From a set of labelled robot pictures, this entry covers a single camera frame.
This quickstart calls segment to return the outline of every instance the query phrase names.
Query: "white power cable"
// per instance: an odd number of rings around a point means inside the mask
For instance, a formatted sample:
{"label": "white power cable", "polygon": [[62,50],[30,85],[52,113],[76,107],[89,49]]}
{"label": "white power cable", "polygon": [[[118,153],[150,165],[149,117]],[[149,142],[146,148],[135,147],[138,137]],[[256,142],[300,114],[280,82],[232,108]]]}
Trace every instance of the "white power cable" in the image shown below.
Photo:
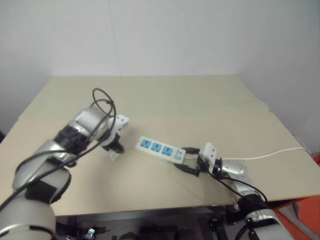
{"label": "white power cable", "polygon": [[255,159],[263,159],[263,158],[270,157],[270,156],[278,154],[278,153],[295,151],[295,150],[306,150],[306,149],[304,147],[294,147],[294,148],[287,148],[287,149],[274,151],[274,152],[271,152],[269,154],[262,155],[262,156],[247,157],[247,158],[243,158],[243,157],[223,157],[222,160],[255,160]]}

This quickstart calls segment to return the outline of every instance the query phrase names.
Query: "silver robot arm segment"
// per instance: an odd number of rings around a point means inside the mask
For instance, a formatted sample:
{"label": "silver robot arm segment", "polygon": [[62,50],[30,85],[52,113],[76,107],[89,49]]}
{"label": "silver robot arm segment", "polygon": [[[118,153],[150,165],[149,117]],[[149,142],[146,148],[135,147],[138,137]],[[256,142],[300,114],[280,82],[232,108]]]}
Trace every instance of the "silver robot arm segment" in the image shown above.
{"label": "silver robot arm segment", "polygon": [[[78,156],[92,141],[110,136],[111,124],[112,121],[95,106],[82,110],[54,139],[47,140],[35,152],[33,159],[18,166],[13,190]],[[39,154],[46,151],[60,152]],[[71,174],[66,168],[61,168],[24,189],[0,212],[0,239],[51,239],[56,231],[56,217],[50,204],[60,199],[70,182]]]}
{"label": "silver robot arm segment", "polygon": [[[199,156],[204,162],[209,163],[209,173],[216,178],[227,177],[254,187],[249,179],[247,167],[237,160],[216,159],[217,150],[212,143],[203,145]],[[275,212],[262,200],[260,193],[246,184],[234,180],[229,180],[228,183],[239,194],[233,196],[245,216],[250,240],[294,240]]]}

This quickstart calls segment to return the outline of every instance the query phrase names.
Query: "power strip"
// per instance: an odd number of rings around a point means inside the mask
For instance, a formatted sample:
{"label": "power strip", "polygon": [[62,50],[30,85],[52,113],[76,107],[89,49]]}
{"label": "power strip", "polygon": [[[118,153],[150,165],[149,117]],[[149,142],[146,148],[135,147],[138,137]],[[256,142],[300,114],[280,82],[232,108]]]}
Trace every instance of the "power strip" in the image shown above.
{"label": "power strip", "polygon": [[186,150],[160,141],[152,140],[145,136],[140,137],[135,148],[154,157],[165,159],[177,164],[182,164],[186,155]]}

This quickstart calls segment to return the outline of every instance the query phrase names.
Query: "robotic arm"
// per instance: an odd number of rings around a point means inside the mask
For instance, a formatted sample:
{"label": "robotic arm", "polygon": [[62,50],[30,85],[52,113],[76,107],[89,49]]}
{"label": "robotic arm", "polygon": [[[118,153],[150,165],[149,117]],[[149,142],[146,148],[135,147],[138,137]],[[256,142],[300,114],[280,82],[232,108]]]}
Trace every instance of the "robotic arm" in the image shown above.
{"label": "robotic arm", "polygon": [[[128,122],[123,115],[109,117],[95,106],[85,108],[54,139],[47,140],[18,166],[12,185],[14,191],[63,163],[70,162],[67,166],[74,167],[76,162],[72,159],[83,154],[95,140],[108,151],[123,153],[118,132]],[[56,232],[56,217],[50,204],[61,198],[70,182],[70,172],[61,167],[20,192],[1,209],[1,240],[52,239]]]}
{"label": "robotic arm", "polygon": [[246,224],[242,234],[249,229],[250,240],[293,240],[275,212],[262,200],[259,192],[248,186],[253,186],[253,183],[248,177],[247,167],[237,160],[216,159],[216,156],[217,150],[212,143],[206,143],[200,148],[199,157],[208,163],[209,174],[217,179],[231,179],[228,185],[238,193],[234,194],[234,200]]}
{"label": "robotic arm", "polygon": [[[114,115],[106,115],[94,105],[85,108],[54,139],[47,140],[17,167],[12,185],[16,194],[0,207],[1,240],[52,239],[56,217],[50,204],[61,198],[71,182],[71,174],[64,166],[74,167],[76,159],[98,145],[115,154],[124,152],[118,133],[128,126],[129,119]],[[98,144],[85,151],[93,141]],[[211,143],[202,146],[198,153],[203,164],[197,169],[182,164],[175,164],[176,167],[196,176],[208,172],[216,179],[229,178],[251,240],[293,239],[259,192],[250,187],[252,182],[245,165],[236,160],[216,159],[217,150]]]}

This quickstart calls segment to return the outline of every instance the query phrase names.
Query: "table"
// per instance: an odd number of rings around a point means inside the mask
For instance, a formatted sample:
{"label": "table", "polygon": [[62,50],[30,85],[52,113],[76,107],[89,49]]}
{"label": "table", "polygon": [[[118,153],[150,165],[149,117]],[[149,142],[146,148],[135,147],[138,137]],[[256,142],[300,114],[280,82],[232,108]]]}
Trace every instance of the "table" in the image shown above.
{"label": "table", "polygon": [[[135,150],[140,136],[177,147],[212,142],[219,157],[255,157],[300,147],[268,106],[237,76],[53,77],[0,144],[1,192],[12,192],[16,166],[53,138],[100,87],[117,112],[130,118],[120,142],[125,153],[111,162],[97,148],[70,169],[72,181],[56,215],[154,210],[231,204],[230,192],[201,174],[186,174],[171,163]],[[249,177],[271,201],[320,193],[320,168],[303,150],[247,160]]]}

